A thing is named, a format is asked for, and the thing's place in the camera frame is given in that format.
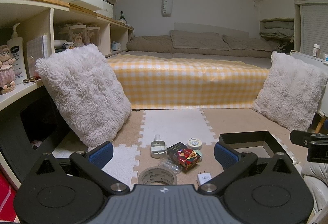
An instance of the wooden table leg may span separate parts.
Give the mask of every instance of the wooden table leg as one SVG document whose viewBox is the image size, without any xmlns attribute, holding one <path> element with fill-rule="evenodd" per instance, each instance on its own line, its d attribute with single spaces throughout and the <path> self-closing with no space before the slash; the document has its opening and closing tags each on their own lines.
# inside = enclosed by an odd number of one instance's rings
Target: wooden table leg
<svg viewBox="0 0 328 224">
<path fill-rule="evenodd" d="M 321 127 L 323 126 L 323 123 L 325 122 L 326 118 L 327 118 L 326 116 L 321 117 L 321 119 L 320 119 L 320 121 L 318 123 L 318 126 L 315 128 L 315 133 L 319 133 L 320 132 Z"/>
</svg>

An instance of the yellow gingham sheet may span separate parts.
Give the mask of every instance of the yellow gingham sheet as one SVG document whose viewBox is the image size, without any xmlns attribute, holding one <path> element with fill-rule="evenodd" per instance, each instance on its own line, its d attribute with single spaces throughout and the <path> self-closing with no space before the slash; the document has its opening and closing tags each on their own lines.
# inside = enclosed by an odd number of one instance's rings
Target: yellow gingham sheet
<svg viewBox="0 0 328 224">
<path fill-rule="evenodd" d="M 269 73 L 241 61 L 115 55 L 132 109 L 250 108 Z"/>
</svg>

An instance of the notebook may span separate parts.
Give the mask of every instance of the notebook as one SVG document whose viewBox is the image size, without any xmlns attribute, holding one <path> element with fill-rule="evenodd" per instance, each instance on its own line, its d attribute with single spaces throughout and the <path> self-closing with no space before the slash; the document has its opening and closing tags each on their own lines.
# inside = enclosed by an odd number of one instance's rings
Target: notebook
<svg viewBox="0 0 328 224">
<path fill-rule="evenodd" d="M 27 63 L 28 72 L 27 76 L 29 78 L 38 76 L 36 72 L 35 62 L 38 58 L 48 58 L 48 42 L 47 36 L 43 35 L 41 37 L 32 39 L 26 43 L 27 49 Z"/>
</svg>

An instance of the metal bolt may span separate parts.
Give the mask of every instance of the metal bolt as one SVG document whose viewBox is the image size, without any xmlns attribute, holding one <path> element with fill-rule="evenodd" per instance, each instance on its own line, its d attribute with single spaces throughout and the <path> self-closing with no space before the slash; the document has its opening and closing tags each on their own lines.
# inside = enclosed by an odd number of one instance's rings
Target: metal bolt
<svg viewBox="0 0 328 224">
<path fill-rule="evenodd" d="M 212 183 L 205 183 L 200 188 L 205 192 L 214 192 L 217 189 L 217 187 Z"/>
<path fill-rule="evenodd" d="M 112 189 L 112 191 L 120 192 L 120 191 L 124 191 L 127 188 L 127 186 L 124 183 L 117 182 L 112 184 L 110 188 Z"/>
</svg>

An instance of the hanging bag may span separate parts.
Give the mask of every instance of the hanging bag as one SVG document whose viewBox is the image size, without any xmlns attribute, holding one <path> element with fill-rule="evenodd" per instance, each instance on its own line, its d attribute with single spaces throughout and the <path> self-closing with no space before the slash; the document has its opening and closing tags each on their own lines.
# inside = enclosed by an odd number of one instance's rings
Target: hanging bag
<svg viewBox="0 0 328 224">
<path fill-rule="evenodd" d="M 162 16 L 169 17 L 172 12 L 173 0 L 162 0 Z"/>
</svg>

